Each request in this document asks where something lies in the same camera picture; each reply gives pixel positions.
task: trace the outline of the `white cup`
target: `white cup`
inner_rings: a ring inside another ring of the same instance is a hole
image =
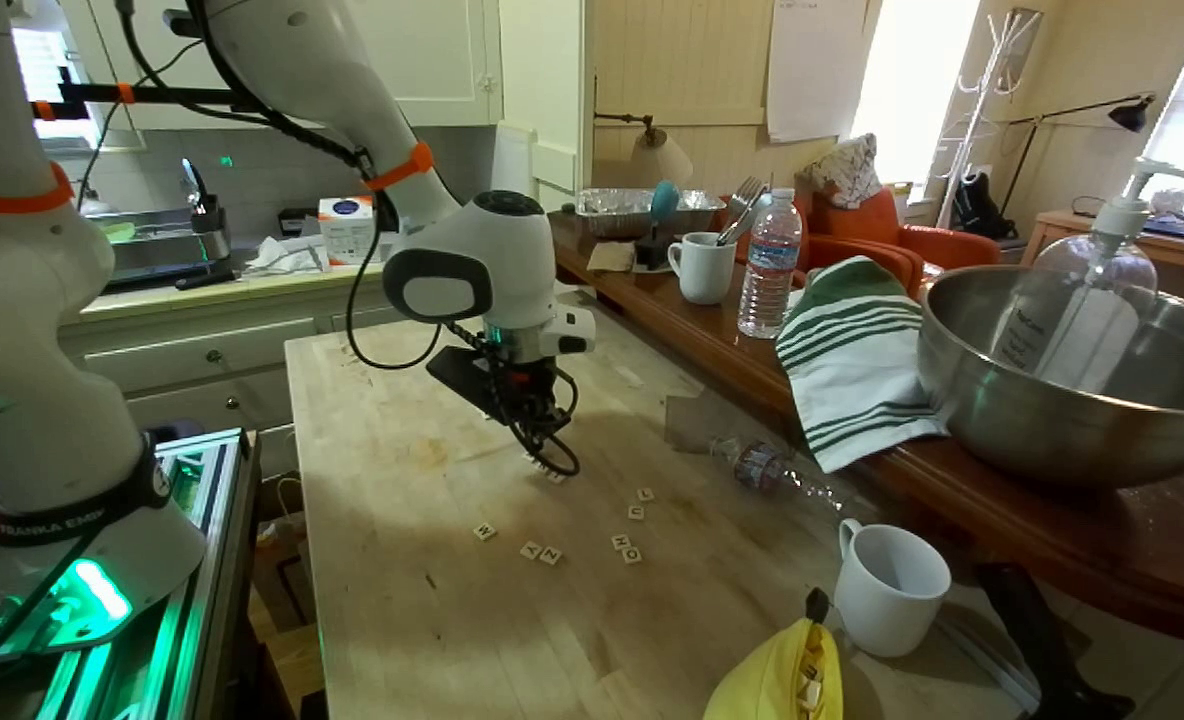
[[[949,560],[898,523],[841,521],[836,615],[869,654],[908,654],[954,586]]]
[[[720,305],[735,272],[735,242],[720,230],[685,230],[669,246],[669,264],[689,305]]]

